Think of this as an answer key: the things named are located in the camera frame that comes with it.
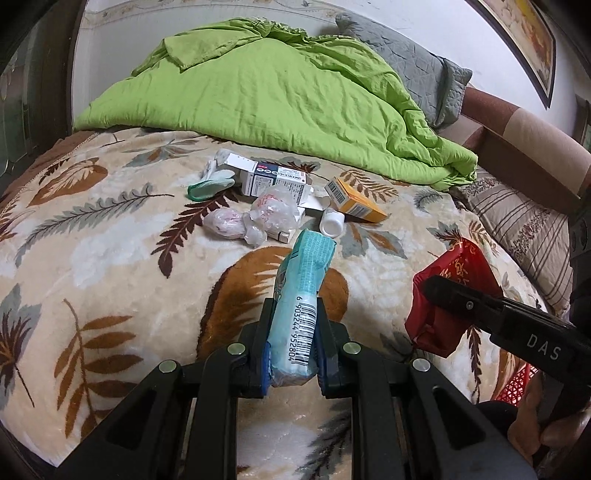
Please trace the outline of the brown padded headboard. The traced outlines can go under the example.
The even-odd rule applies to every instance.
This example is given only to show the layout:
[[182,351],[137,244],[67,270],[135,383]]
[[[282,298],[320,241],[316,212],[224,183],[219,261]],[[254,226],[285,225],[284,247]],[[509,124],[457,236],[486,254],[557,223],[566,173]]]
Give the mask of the brown padded headboard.
[[476,88],[459,119],[438,131],[478,155],[481,168],[529,199],[570,215],[590,186],[590,153],[532,114]]

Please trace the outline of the green quilt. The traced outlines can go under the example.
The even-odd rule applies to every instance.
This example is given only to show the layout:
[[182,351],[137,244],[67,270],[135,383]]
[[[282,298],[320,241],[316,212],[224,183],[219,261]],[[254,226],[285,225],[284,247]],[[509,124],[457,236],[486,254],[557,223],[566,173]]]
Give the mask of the green quilt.
[[477,177],[477,155],[436,134],[369,46],[235,18],[164,38],[75,119],[194,131],[337,162],[445,191]]

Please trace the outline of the red foil wrapper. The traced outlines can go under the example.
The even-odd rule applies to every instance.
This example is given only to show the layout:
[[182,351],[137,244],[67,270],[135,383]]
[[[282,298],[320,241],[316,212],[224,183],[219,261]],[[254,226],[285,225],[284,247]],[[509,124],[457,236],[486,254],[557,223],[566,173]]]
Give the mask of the red foil wrapper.
[[446,358],[477,323],[477,303],[503,291],[481,249],[460,241],[413,278],[413,303],[405,328],[420,349]]

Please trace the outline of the white blue medicine box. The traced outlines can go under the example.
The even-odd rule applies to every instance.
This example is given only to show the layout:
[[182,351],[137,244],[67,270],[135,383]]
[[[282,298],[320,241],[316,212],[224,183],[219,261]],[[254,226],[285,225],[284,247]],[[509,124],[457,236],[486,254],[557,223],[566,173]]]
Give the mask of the white blue medicine box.
[[216,162],[219,167],[238,174],[240,193],[245,197],[259,197],[267,189],[276,187],[287,191],[297,207],[304,207],[311,196],[311,183],[303,171],[255,161],[233,152],[224,154]]

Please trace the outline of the small white bottle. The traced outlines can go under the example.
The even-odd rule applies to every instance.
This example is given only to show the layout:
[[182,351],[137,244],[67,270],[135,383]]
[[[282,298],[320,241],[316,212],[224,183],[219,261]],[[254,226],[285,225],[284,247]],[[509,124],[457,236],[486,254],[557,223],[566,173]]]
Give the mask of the small white bottle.
[[331,207],[325,209],[318,229],[329,238],[338,238],[345,230],[345,215]]

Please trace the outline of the leaf-patterned beige blanket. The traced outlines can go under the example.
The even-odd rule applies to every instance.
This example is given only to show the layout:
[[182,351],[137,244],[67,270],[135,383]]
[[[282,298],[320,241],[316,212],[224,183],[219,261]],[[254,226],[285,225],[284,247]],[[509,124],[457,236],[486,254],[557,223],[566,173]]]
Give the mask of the leaf-patterned beige blanket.
[[[47,479],[160,361],[204,359],[256,321],[290,244],[212,235],[204,217],[249,210],[235,189],[187,198],[223,142],[134,128],[78,133],[1,178],[1,475]],[[388,356],[416,356],[404,324],[412,280],[461,239],[504,294],[544,300],[477,216],[425,186],[276,150],[237,146],[301,170],[315,192],[342,179],[386,213],[352,219],[321,295],[329,317]]]

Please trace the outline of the framed wall picture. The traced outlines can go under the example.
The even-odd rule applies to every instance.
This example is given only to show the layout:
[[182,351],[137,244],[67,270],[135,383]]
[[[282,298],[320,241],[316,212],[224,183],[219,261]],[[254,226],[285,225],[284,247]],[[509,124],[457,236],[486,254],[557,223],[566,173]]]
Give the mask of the framed wall picture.
[[503,39],[549,109],[556,74],[556,40],[537,7],[527,0],[468,0]]

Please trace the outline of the orange medicine box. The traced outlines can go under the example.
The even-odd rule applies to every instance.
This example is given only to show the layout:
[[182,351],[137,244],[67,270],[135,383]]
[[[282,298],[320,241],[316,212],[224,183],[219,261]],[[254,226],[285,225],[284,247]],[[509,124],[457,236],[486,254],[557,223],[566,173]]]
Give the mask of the orange medicine box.
[[388,215],[372,200],[339,178],[325,184],[325,192],[339,212],[370,223],[381,223]]

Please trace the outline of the teal tissue pack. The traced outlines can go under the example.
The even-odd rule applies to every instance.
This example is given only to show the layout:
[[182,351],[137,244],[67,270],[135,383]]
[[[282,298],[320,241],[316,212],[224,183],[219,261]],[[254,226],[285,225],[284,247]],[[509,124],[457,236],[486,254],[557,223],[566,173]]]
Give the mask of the teal tissue pack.
[[276,273],[270,335],[270,382],[303,385],[318,371],[311,358],[318,318],[318,292],[335,253],[335,240],[304,230]]

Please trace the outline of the crumpled clear plastic bag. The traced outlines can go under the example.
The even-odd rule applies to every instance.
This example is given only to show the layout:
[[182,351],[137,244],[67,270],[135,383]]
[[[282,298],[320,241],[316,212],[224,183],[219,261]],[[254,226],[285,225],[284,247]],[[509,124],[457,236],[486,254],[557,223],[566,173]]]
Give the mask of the crumpled clear plastic bag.
[[229,240],[243,240],[252,247],[262,246],[269,234],[290,233],[297,229],[301,211],[286,187],[266,188],[253,201],[249,211],[221,207],[208,213],[202,226],[212,234]]

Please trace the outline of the striped brown pillow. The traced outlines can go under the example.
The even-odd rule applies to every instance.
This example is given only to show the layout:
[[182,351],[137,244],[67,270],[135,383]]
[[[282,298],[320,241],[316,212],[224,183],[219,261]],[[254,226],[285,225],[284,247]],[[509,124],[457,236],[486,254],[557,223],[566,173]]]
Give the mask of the striped brown pillow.
[[518,264],[558,317],[573,288],[568,219],[507,186],[483,168],[476,181],[450,193],[475,213],[488,234]]

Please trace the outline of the grey quilted pillow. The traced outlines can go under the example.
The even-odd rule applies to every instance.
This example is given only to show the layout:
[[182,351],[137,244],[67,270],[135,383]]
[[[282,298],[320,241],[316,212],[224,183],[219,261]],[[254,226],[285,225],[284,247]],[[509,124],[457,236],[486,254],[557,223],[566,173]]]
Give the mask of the grey quilted pillow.
[[473,72],[435,55],[405,35],[353,13],[335,16],[339,33],[369,45],[398,73],[429,125],[455,123]]

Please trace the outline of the red plastic basket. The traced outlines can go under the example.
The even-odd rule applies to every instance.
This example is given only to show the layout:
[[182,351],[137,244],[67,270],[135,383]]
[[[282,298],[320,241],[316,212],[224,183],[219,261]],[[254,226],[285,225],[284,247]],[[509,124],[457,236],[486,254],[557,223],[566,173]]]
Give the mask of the red plastic basket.
[[492,399],[518,407],[530,380],[538,373],[533,365],[518,360],[512,372],[504,375],[495,387]]

